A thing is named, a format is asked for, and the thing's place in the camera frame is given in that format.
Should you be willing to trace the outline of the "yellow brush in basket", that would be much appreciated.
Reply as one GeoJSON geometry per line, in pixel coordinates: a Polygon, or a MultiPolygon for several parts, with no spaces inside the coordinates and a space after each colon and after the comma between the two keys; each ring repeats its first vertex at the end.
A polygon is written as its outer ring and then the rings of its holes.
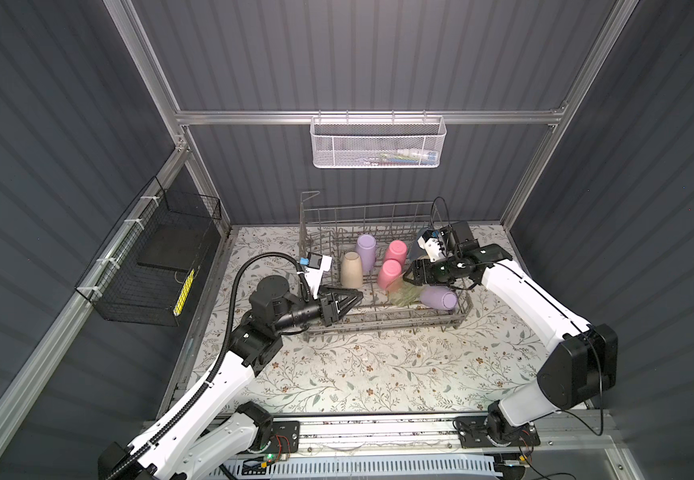
{"type": "Polygon", "coordinates": [[[195,278],[195,270],[191,269],[189,273],[185,276],[184,281],[181,283],[181,289],[179,295],[172,309],[172,315],[174,317],[179,317],[182,314],[184,306],[187,302],[192,284],[195,278]]]}

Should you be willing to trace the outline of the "white mesh wall basket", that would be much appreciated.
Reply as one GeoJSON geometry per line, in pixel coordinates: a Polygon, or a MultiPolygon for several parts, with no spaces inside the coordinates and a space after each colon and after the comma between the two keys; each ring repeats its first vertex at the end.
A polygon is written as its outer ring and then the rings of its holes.
{"type": "Polygon", "coordinates": [[[361,158],[374,152],[427,149],[439,152],[447,136],[440,116],[364,115],[315,116],[309,126],[313,165],[320,169],[434,169],[370,166],[361,158]]]}

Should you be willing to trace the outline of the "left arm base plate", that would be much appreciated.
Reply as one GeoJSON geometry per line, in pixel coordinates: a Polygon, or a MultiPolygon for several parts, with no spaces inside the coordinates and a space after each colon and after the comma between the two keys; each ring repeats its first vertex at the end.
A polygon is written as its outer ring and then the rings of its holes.
{"type": "Polygon", "coordinates": [[[299,448],[301,423],[294,420],[274,420],[271,426],[263,430],[260,440],[252,443],[250,450],[243,454],[291,454],[299,448]]]}

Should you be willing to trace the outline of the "items in white basket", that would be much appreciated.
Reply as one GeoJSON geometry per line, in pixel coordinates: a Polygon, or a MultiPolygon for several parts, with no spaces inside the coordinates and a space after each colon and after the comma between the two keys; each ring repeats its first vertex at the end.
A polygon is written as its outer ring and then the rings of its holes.
{"type": "Polygon", "coordinates": [[[436,168],[439,165],[439,152],[427,149],[400,149],[395,151],[374,152],[361,158],[360,162],[370,166],[410,166],[436,168]]]}

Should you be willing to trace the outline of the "beige cup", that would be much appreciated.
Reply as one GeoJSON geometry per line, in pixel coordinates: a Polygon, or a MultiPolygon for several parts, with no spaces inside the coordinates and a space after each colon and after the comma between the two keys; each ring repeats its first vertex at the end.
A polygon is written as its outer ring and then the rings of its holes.
{"type": "Polygon", "coordinates": [[[344,288],[359,289],[363,284],[363,265],[360,255],[347,252],[340,265],[340,283],[344,288]]]}

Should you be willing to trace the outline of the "pink cup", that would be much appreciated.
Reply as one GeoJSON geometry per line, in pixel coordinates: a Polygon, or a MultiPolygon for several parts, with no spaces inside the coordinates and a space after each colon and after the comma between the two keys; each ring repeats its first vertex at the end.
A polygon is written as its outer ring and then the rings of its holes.
{"type": "Polygon", "coordinates": [[[391,285],[403,274],[403,266],[395,259],[387,259],[383,262],[377,275],[376,283],[378,287],[389,292],[391,285]]]}
{"type": "Polygon", "coordinates": [[[398,262],[401,266],[403,266],[406,262],[407,255],[407,244],[401,240],[393,240],[389,243],[386,249],[384,261],[387,262],[389,260],[394,260],[398,262]]]}

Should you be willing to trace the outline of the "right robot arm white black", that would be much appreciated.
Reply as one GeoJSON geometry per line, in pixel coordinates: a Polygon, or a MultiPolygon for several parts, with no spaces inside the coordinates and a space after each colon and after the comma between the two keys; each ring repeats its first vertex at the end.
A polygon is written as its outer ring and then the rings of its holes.
{"type": "Polygon", "coordinates": [[[615,386],[614,330],[594,326],[562,305],[501,245],[480,244],[465,221],[423,229],[413,244],[421,253],[412,257],[406,283],[454,292],[457,281],[468,279],[509,306],[548,352],[534,380],[489,406],[484,429],[494,445],[519,442],[536,420],[603,398],[615,386]]]}

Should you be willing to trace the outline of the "floral table mat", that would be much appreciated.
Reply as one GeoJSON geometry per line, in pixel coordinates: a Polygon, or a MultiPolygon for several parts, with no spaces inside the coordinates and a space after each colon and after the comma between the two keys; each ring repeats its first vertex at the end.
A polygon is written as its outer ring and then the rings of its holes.
{"type": "Polygon", "coordinates": [[[533,380],[548,352],[493,293],[457,328],[287,337],[234,397],[272,412],[477,411],[533,380]]]}

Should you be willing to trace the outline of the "white ventilated front panel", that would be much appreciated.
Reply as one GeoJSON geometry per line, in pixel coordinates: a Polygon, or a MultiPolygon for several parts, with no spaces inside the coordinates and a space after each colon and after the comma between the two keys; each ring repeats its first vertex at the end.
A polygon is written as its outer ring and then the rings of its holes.
{"type": "Polygon", "coordinates": [[[501,479],[495,460],[469,454],[297,457],[266,468],[245,459],[225,463],[237,479],[501,479]]]}

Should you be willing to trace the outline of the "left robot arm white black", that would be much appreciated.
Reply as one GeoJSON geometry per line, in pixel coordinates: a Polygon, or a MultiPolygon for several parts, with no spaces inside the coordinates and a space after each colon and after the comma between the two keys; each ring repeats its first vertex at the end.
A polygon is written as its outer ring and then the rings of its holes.
{"type": "Polygon", "coordinates": [[[107,447],[97,461],[99,478],[202,479],[243,451],[261,451],[271,439],[273,417],[253,402],[237,407],[214,430],[208,427],[273,360],[284,335],[298,334],[314,323],[337,323],[362,299],[361,291],[341,287],[297,296],[284,277],[263,278],[250,295],[249,311],[210,369],[128,445],[107,447]]]}

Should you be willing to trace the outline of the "light purple cup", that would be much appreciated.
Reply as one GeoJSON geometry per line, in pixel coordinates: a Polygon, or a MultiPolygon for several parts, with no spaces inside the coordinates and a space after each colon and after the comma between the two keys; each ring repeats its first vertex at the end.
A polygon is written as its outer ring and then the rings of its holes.
{"type": "Polygon", "coordinates": [[[376,262],[377,241],[371,234],[362,234],[357,238],[355,252],[359,255],[364,275],[369,275],[376,262]]]}

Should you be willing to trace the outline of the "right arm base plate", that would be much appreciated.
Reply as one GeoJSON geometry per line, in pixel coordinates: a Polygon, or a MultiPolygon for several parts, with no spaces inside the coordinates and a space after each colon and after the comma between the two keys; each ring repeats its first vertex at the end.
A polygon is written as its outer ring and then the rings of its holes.
{"type": "Polygon", "coordinates": [[[537,447],[541,444],[532,424],[512,426],[492,415],[459,416],[452,421],[463,448],[537,447]]]}

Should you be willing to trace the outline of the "green transparent cup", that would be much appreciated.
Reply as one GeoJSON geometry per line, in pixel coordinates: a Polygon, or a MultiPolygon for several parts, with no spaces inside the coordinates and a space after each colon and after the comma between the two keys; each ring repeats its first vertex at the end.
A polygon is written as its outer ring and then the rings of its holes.
{"type": "Polygon", "coordinates": [[[390,287],[388,297],[394,306],[409,307],[419,300],[422,291],[422,286],[400,281],[390,287]]]}

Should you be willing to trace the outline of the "blue transparent cup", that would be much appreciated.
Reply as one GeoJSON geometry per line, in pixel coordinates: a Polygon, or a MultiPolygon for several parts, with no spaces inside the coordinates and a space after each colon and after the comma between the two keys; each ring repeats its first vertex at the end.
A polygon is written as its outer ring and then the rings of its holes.
{"type": "Polygon", "coordinates": [[[409,251],[407,254],[407,258],[409,261],[425,258],[427,256],[425,245],[430,236],[430,229],[421,229],[417,233],[415,239],[412,240],[409,244],[409,251]]]}

